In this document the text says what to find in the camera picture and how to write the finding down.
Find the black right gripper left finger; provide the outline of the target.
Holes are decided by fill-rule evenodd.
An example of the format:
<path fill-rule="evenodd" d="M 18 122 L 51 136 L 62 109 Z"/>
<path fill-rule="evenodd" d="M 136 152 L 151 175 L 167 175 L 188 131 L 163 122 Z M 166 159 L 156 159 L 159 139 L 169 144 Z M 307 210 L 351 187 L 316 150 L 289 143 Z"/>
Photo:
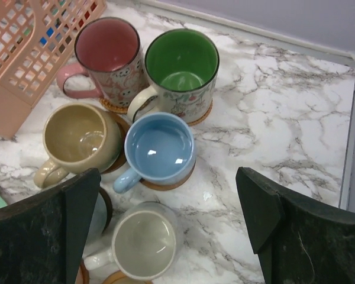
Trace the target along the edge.
<path fill-rule="evenodd" d="M 89 169 L 0 209 L 0 283 L 74 283 L 101 176 Z"/>

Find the tan brown mug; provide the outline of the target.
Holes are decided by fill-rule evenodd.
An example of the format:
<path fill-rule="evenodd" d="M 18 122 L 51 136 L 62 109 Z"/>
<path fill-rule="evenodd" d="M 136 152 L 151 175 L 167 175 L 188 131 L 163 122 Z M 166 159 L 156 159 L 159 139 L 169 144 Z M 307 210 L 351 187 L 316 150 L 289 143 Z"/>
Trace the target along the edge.
<path fill-rule="evenodd" d="M 43 129 L 43 144 L 49 155 L 34 175 L 43 189 L 89 168 L 106 171 L 122 149 L 118 124 L 108 112 L 86 103 L 70 103 L 56 109 Z"/>

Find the woven rattan coaster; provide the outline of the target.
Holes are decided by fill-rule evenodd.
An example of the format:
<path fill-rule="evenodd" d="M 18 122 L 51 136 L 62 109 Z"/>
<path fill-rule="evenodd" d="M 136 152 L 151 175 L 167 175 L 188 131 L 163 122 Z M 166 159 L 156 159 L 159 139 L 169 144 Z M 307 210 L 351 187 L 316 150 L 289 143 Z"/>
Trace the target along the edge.
<path fill-rule="evenodd" d="M 107 109 L 108 111 L 114 112 L 116 114 L 126 114 L 128 108 L 127 107 L 118 107 L 113 105 L 109 100 L 104 99 L 104 98 L 99 98 L 98 101 L 100 104 Z"/>
<path fill-rule="evenodd" d="M 203 120 L 205 120 L 212 110 L 212 105 L 213 105 L 213 101 L 211 101 L 208 110 L 206 111 L 206 113 L 204 113 L 203 116 L 201 116 L 200 118 L 198 118 L 195 121 L 188 123 L 188 125 L 191 127 L 191 126 L 197 125 L 197 124 L 201 123 Z"/>

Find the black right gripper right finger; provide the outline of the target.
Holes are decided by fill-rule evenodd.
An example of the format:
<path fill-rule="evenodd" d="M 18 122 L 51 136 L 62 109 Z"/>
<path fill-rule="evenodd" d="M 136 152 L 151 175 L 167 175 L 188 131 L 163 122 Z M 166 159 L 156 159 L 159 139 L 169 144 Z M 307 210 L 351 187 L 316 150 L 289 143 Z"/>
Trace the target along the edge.
<path fill-rule="evenodd" d="M 235 180 L 266 283 L 355 283 L 355 213 L 249 167 L 239 167 Z"/>

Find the green mug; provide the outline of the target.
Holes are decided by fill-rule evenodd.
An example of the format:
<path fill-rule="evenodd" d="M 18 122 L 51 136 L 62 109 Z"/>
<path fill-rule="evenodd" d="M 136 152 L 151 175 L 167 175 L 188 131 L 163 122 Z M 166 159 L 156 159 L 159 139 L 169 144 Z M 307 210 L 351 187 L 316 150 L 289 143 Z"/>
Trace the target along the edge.
<path fill-rule="evenodd" d="M 212 101 L 220 55 L 205 34 L 179 28 L 156 37 L 144 56 L 149 87 L 131 101 L 127 117 L 136 120 L 141 107 L 156 98 L 151 112 L 169 112 L 187 124 L 206 113 Z"/>

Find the brown wooden ringed coaster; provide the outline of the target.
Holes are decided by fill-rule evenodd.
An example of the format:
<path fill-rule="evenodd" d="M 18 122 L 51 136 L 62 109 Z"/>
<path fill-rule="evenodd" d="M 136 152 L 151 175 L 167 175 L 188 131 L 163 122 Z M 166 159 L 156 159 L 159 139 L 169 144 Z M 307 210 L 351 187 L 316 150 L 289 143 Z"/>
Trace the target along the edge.
<path fill-rule="evenodd" d="M 178 181 L 177 183 L 171 184 L 171 185 L 157 185 L 155 183 L 151 183 L 149 181 L 146 181 L 144 179 L 140 180 L 140 183 L 150 189 L 153 189 L 155 191 L 171 191 L 173 189 L 176 189 L 180 186 L 182 186 L 192 175 L 194 169 L 195 169 L 196 164 L 193 165 L 193 168 L 191 169 L 191 171 L 180 181 Z"/>

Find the light orange wooden coaster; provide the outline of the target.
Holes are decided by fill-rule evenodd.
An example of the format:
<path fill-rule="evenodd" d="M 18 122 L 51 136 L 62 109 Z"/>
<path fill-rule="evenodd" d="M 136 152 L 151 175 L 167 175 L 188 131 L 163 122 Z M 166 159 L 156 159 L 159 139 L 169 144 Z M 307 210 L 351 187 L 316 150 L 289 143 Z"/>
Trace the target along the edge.
<path fill-rule="evenodd" d="M 89 272 L 85 268 L 83 261 L 79 265 L 75 284 L 89 284 Z"/>

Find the light blue mug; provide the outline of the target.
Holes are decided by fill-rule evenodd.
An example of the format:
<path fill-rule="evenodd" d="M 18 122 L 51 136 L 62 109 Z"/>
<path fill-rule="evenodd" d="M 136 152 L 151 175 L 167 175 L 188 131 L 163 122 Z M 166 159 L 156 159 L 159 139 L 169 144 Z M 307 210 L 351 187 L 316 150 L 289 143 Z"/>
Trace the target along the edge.
<path fill-rule="evenodd" d="M 196 162 L 191 128 L 166 112 L 139 118 L 128 130 L 124 150 L 130 168 L 113 182 L 116 193 L 126 193 L 141 179 L 157 185 L 177 183 Z"/>

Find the maroon red mug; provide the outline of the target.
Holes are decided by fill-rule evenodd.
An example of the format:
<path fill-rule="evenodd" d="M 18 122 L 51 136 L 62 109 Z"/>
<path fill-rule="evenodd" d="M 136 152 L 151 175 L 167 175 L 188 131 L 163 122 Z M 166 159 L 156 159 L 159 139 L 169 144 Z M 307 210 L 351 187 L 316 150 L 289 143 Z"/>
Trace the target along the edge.
<path fill-rule="evenodd" d="M 140 36 L 124 19 L 104 17 L 90 22 L 76 37 L 74 51 L 76 63 L 62 67 L 56 75 L 57 85 L 70 98 L 104 98 L 128 108 L 149 85 Z M 91 78 L 94 89 L 66 90 L 66 81 L 76 75 Z"/>

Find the beige grey mug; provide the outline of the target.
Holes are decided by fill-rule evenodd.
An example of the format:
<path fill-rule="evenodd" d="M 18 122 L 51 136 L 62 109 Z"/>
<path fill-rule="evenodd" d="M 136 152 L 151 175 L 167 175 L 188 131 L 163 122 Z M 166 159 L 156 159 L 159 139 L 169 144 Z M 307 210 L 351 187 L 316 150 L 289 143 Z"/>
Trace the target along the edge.
<path fill-rule="evenodd" d="M 113 264 L 135 280 L 153 280 L 178 259 L 183 229 L 176 213 L 158 202 L 142 202 L 121 216 L 110 246 L 85 257 L 88 270 Z"/>

